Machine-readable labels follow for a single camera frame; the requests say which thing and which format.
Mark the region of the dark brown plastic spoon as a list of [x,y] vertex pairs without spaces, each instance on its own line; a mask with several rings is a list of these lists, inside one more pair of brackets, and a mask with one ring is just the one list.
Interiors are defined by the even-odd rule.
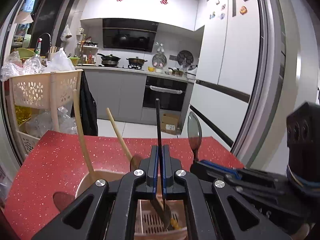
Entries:
[[155,200],[152,201],[153,207],[158,213],[160,219],[163,222],[164,230],[171,227],[171,211],[170,209],[166,208],[165,205],[165,185],[163,182],[163,177],[165,175],[165,170],[163,168],[163,151],[162,151],[162,137],[161,137],[161,120],[160,120],[160,100],[156,98],[156,120],[157,120],[157,153],[158,153],[158,160],[159,160],[159,171],[160,171],[160,182],[161,182],[161,189],[162,189],[162,200],[155,197]]

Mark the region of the black kitchen faucet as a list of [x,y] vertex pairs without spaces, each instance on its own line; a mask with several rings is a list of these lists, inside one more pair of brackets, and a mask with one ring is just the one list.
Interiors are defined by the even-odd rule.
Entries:
[[37,48],[40,43],[41,43],[41,49],[39,51],[39,55],[47,56],[52,46],[52,37],[50,33],[42,33],[38,37],[37,46],[36,46]]

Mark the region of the cardboard box on floor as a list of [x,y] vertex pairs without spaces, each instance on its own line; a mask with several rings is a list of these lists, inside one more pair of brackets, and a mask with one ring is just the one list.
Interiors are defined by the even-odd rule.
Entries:
[[171,113],[164,113],[161,118],[161,131],[176,135],[180,116]]

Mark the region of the pink utensil holder caddy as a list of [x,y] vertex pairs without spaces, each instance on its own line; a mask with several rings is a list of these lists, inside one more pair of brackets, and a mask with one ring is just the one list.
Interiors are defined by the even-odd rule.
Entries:
[[[98,179],[104,179],[110,183],[121,179],[124,173],[108,170],[96,170]],[[77,198],[90,186],[89,173],[80,181],[75,193]],[[187,239],[187,225],[184,214],[184,204],[182,200],[167,201],[170,207],[171,218],[178,223],[179,229],[164,230],[163,223],[154,210],[150,201],[139,200],[136,213],[135,237],[134,239]]]

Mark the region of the black built-in oven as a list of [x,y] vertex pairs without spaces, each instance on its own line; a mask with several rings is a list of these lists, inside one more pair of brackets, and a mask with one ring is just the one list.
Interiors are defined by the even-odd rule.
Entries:
[[159,99],[160,109],[180,112],[182,110],[187,85],[186,82],[147,76],[143,107],[156,108],[156,99]]

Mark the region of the white refrigerator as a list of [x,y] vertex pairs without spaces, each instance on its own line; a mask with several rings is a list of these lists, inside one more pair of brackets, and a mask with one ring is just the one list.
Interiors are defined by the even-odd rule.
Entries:
[[260,52],[259,0],[206,0],[199,64],[189,103],[202,135],[230,150],[249,107]]

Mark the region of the black jacket hanging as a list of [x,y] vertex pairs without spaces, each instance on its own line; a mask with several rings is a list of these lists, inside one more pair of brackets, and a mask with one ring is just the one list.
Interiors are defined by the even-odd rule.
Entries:
[[79,111],[84,135],[98,136],[97,104],[91,91],[85,71],[81,72],[79,94]]

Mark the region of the brown pan on stove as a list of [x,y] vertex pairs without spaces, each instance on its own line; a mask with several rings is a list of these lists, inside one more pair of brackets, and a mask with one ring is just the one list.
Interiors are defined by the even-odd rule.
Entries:
[[127,61],[129,63],[128,68],[130,69],[141,69],[144,63],[147,62],[147,60],[140,59],[139,57],[127,58]]

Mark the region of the black wok on stove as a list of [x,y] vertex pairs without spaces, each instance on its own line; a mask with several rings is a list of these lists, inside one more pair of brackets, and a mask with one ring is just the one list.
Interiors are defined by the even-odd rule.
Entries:
[[101,64],[103,66],[109,66],[109,67],[117,67],[118,63],[120,61],[120,58],[117,56],[114,56],[112,54],[110,55],[104,55],[101,53],[97,53],[101,57]]

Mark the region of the beige perforated storage cart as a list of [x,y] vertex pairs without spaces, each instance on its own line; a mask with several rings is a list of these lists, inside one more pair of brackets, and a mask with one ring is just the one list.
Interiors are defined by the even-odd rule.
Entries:
[[20,75],[9,79],[10,106],[14,117],[18,143],[26,157],[40,140],[25,132],[25,124],[19,125],[15,107],[28,107],[36,111],[50,111],[53,130],[60,131],[58,108],[73,101],[73,90],[80,89],[82,69],[67,72],[49,72]]

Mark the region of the black range hood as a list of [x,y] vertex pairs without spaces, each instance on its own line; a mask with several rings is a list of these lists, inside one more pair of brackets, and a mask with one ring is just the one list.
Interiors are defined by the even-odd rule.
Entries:
[[103,47],[152,52],[158,25],[146,20],[103,18]]

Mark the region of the clear plastic bags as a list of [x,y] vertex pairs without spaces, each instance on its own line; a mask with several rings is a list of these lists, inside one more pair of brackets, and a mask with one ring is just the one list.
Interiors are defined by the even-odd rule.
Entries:
[[70,58],[65,51],[60,50],[54,54],[52,61],[47,61],[46,65],[42,64],[42,58],[39,55],[33,55],[23,63],[18,51],[12,52],[1,66],[1,81],[21,75],[50,73],[50,72],[67,72],[74,71]]

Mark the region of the green bowl on counter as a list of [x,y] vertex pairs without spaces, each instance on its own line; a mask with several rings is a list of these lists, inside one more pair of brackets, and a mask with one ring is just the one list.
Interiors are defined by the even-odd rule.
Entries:
[[30,58],[35,55],[34,51],[32,51],[28,48],[16,48],[15,50],[18,51],[21,59]]

